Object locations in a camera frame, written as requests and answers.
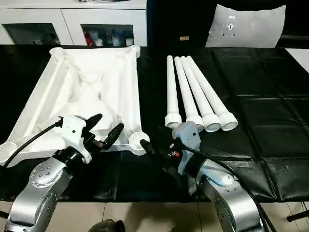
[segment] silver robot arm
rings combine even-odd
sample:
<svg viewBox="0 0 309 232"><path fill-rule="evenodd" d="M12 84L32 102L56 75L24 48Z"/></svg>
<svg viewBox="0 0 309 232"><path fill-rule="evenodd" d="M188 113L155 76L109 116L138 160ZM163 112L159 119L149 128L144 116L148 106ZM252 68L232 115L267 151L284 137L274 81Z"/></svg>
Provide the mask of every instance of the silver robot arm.
<svg viewBox="0 0 309 232"><path fill-rule="evenodd" d="M172 132L175 142L199 151L201 140L194 122L180 124ZM151 158L162 164L166 173L177 168L180 175L189 175L198 188L214 204L218 219L224 232L264 232L258 208L250 195L228 170L221 165L198 156L193 152L170 146L171 154L157 152L149 142L141 140L140 144Z"/></svg>
<svg viewBox="0 0 309 232"><path fill-rule="evenodd" d="M88 164L92 159L91 153L107 150L123 129L123 124L120 123L104 142L96 141L95 135L89 131L101 118L100 114L88 120L79 116L63 118L62 137L65 148L32 170L28 184L13 203L5 231L46 231L58 197L73 178L71 168L76 163Z"/></svg>

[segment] tile floor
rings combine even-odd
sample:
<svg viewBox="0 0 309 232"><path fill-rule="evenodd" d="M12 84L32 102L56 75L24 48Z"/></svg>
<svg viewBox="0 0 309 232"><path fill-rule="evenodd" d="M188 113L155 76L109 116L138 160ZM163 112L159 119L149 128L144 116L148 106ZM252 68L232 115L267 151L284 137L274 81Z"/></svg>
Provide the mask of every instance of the tile floor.
<svg viewBox="0 0 309 232"><path fill-rule="evenodd" d="M0 202L8 212L12 203ZM290 214L305 209L302 203L263 203L278 232L309 232L309 219L288 222ZM210 203L58 203L47 232L87 232L105 219L122 220L127 232L221 232ZM1 232L4 219L0 219Z"/></svg>

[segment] white plastic pipe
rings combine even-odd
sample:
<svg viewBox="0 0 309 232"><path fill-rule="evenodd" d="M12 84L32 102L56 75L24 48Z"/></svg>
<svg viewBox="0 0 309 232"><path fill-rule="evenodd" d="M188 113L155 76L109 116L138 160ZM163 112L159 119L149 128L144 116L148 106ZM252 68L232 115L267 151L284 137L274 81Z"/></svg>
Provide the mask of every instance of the white plastic pipe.
<svg viewBox="0 0 309 232"><path fill-rule="evenodd" d="M206 95L208 102L212 106L216 115L219 117L222 130L230 131L234 129L238 125L235 116L227 110L193 59L188 56L187 60L195 77L197 78L197 81L199 82L199 85Z"/></svg>
<svg viewBox="0 0 309 232"><path fill-rule="evenodd" d="M205 131L207 132L215 132L221 128L220 121L217 115L215 115L212 111L211 106L209 105L203 90L199 86L199 83L190 68L190 65L185 57L180 58L184 72L189 81L190 87L192 89L193 95L197 102L199 111L202 114L202 119L204 122Z"/></svg>
<svg viewBox="0 0 309 232"><path fill-rule="evenodd" d="M168 114L165 117L165 126L171 129L176 128L181 122L179 115L178 99L176 91L176 81L174 72L173 57L167 57L167 75L168 75Z"/></svg>
<svg viewBox="0 0 309 232"><path fill-rule="evenodd" d="M204 123L201 116L197 113L197 107L195 106L194 99L187 78L185 77L183 66L180 62L179 57L175 57L175 66L178 75L180 90L183 97L184 110L185 114L187 115L186 122L194 122L197 126L197 131L201 132L204 129Z"/></svg>

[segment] black mat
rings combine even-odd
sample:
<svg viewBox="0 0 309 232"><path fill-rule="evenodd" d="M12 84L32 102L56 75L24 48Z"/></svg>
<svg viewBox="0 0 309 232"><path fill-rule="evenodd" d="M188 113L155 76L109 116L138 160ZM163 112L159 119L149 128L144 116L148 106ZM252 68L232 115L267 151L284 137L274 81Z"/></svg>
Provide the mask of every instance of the black mat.
<svg viewBox="0 0 309 232"><path fill-rule="evenodd" d="M40 78L50 48L0 46L0 76L5 83L0 91L0 143L7 139ZM138 59L142 129L162 152L168 150L172 141L171 130L164 126L167 55L191 55L239 120L239 126L232 131L201 132L201 151L235 168L261 202L309 201L309 74L283 49L142 48ZM7 169L0 180L0 200L14 200L40 161L26 160ZM85 165L61 200L191 202L207 199L201 194L189 197L186 186L177 186L147 155L112 152L99 154Z"/></svg>

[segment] cabinet door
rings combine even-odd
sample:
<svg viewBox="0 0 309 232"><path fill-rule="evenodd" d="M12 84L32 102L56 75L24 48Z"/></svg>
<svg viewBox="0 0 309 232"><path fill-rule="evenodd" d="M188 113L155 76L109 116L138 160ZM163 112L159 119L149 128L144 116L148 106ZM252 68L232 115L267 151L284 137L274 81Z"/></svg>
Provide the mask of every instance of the cabinet door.
<svg viewBox="0 0 309 232"><path fill-rule="evenodd" d="M2 9L0 44L73 45L73 42L60 9Z"/></svg>
<svg viewBox="0 0 309 232"><path fill-rule="evenodd" d="M145 10L63 9L74 45L147 46Z"/></svg>

